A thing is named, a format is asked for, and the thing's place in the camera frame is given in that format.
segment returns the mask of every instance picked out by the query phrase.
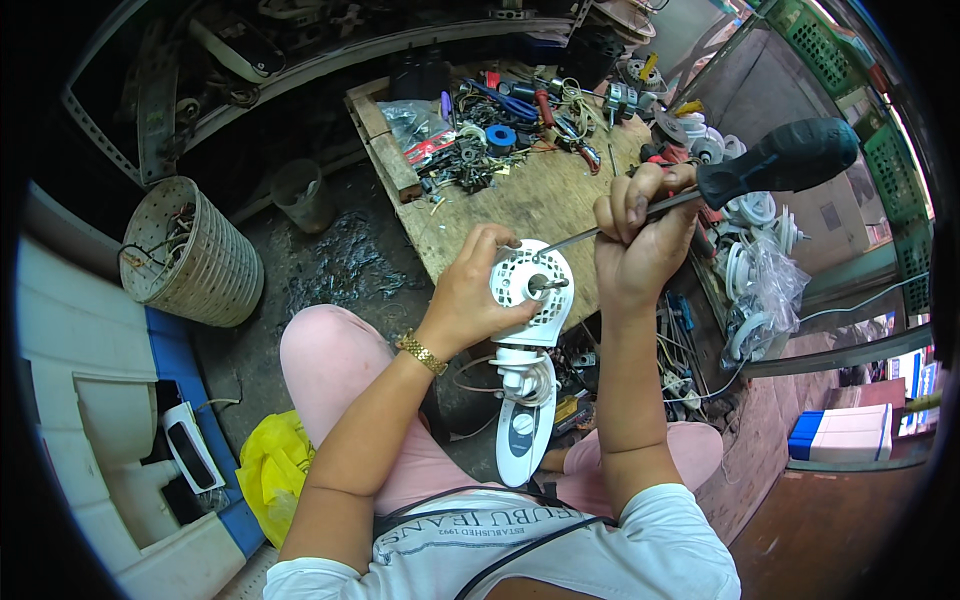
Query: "yellow plastic bag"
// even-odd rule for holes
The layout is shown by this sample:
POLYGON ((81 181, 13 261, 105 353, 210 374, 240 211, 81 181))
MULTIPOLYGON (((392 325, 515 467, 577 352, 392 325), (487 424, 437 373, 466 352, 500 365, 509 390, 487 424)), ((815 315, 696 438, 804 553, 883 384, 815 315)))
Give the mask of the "yellow plastic bag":
POLYGON ((316 453, 297 411, 270 415, 240 449, 237 480, 267 539, 283 545, 316 453))

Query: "white t-shirt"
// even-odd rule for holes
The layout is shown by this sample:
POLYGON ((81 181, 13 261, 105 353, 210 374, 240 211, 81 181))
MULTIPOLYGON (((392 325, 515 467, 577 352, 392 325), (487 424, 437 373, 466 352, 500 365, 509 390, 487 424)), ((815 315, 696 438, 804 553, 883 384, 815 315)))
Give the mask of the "white t-shirt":
MULTIPOLYGON (((328 559, 299 558, 267 571, 264 600, 452 599, 474 575, 531 541, 578 520, 510 492, 449 496, 417 508, 424 516, 373 543, 370 572, 328 559)), ((620 527, 577 529, 503 565, 468 595, 485 598, 501 580, 527 577, 599 598, 739 598, 727 548, 680 484, 634 496, 620 527)))

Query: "gear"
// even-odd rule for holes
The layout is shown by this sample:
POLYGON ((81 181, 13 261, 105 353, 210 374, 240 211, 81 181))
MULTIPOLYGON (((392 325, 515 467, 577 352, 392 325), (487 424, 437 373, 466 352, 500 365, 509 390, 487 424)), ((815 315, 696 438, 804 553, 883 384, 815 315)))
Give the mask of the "gear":
POLYGON ((660 74, 660 70, 656 66, 652 71, 650 71, 646 81, 640 80, 640 71, 643 69, 644 64, 646 64, 646 60, 644 59, 627 60, 627 66, 623 69, 623 71, 624 78, 627 80, 627 83, 630 84, 630 87, 638 92, 649 91, 655 94, 666 91, 666 84, 663 82, 663 76, 660 74))

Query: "person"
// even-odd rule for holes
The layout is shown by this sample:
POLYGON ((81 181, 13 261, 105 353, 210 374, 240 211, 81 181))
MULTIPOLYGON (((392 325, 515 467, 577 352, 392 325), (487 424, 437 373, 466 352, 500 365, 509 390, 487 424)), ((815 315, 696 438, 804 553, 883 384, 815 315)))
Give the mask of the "person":
MULTIPOLYGON (((394 356, 344 309, 301 311, 280 363, 317 453, 264 599, 739 597, 732 557, 691 492, 719 465, 722 441, 705 424, 667 425, 657 368, 657 299, 684 261, 699 206, 641 227, 649 202, 694 179, 692 165, 664 174, 644 164, 594 204, 597 428, 544 457, 564 473, 563 506, 495 485, 459 490, 477 482, 418 419, 436 364, 415 350, 394 356), (394 526, 375 536, 374 515, 394 526)), ((470 232, 413 335, 436 361, 539 310, 532 300, 500 306, 490 293, 498 247, 518 244, 499 225, 470 232)))

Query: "screwdriver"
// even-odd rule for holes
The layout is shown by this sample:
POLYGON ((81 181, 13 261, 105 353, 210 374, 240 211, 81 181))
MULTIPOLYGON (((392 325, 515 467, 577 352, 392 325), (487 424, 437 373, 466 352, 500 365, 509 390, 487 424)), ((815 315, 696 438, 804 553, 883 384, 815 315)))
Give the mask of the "screwdriver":
MULTIPOLYGON (((832 117, 803 119, 767 133, 743 156, 697 167, 697 189, 647 206, 647 217, 677 204, 703 198, 719 210, 750 192, 800 192, 833 179, 853 164, 856 133, 846 121, 832 117)), ((593 228, 537 252, 547 254, 593 237, 593 228)))

